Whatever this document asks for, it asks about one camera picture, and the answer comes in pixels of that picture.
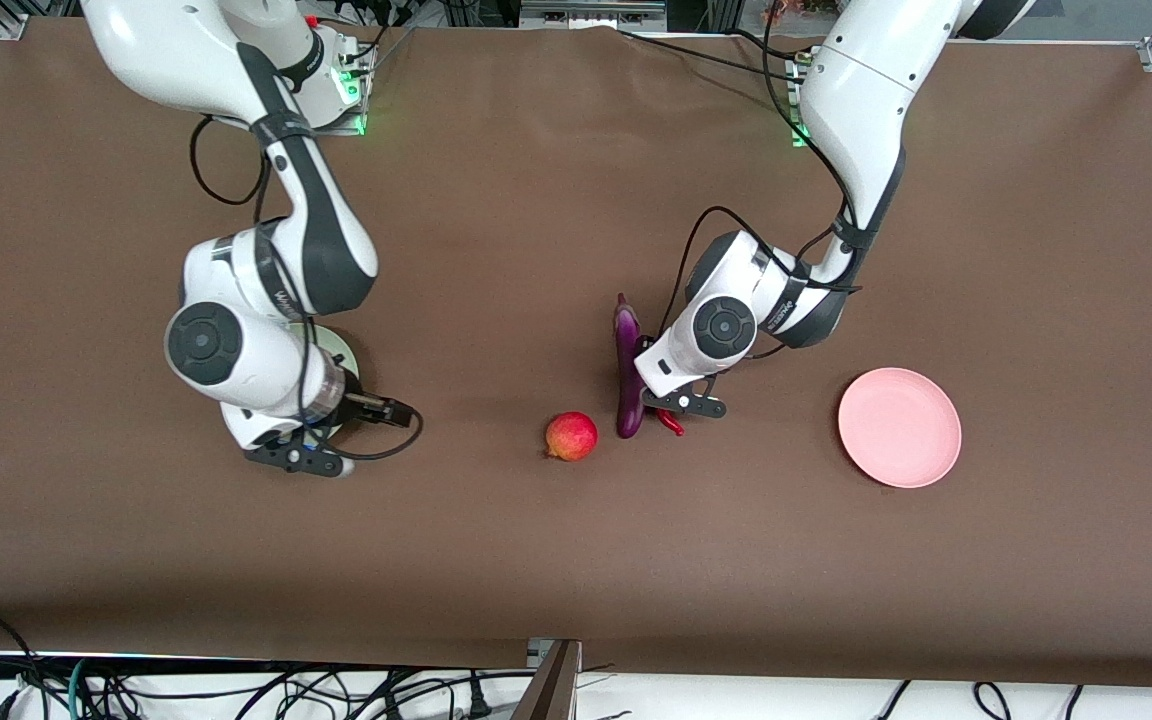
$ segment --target eggplant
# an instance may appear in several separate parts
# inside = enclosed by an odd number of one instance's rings
[[[634,306],[626,302],[626,294],[617,295],[616,316],[613,318],[616,332],[616,370],[621,384],[621,402],[616,409],[616,434],[624,439],[634,437],[643,425],[643,378],[634,365],[634,355],[639,344],[639,318]]]

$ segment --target red chili pepper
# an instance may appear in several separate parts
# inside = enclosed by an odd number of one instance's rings
[[[682,437],[682,434],[687,432],[687,430],[683,430],[682,425],[679,424],[679,420],[673,419],[673,414],[669,414],[668,410],[658,409],[657,418],[660,418],[660,424],[662,424],[667,429],[673,430],[673,434],[676,434],[677,437]]]

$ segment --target round pink plate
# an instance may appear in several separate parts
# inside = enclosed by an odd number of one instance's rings
[[[847,455],[870,478],[919,488],[945,477],[963,446],[954,402],[935,382],[903,367],[855,379],[838,404]]]

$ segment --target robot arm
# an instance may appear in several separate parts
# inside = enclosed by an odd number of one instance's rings
[[[305,319],[301,310],[355,309],[378,260],[282,73],[234,36],[217,0],[86,0],[83,10],[105,63],[124,85],[174,108],[241,120],[291,199],[289,217],[189,251],[182,306],[165,338],[172,369],[220,402],[244,450],[325,419],[342,404],[351,378],[316,346],[306,356],[288,323]],[[338,464],[344,473],[351,468]]]
[[[810,265],[749,232],[714,240],[687,282],[687,306],[635,359],[654,395],[649,402],[735,365],[753,347],[755,329],[788,347],[809,347],[833,332],[849,293],[823,286],[855,282],[904,169],[905,112],[945,43],[970,28],[996,36],[1032,3],[852,0],[847,6],[801,89],[803,123],[846,197],[826,253]]]

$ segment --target brown table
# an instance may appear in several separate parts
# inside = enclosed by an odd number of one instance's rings
[[[185,250],[251,223],[189,176],[196,119],[120,86],[82,20],[0,44],[0,614],[37,647],[517,666],[562,635],[621,670],[1152,684],[1130,47],[948,47],[835,336],[725,377],[726,419],[627,442],[616,293],[652,325],[702,209],[795,249],[836,188],[752,74],[605,29],[416,32],[367,136],[324,142],[381,258],[328,325],[429,432],[339,482],[244,461],[164,361]],[[241,194],[250,138],[200,144]],[[957,404],[935,486],[838,445],[838,396],[884,365]],[[604,433],[579,464],[540,460],[563,410]]]

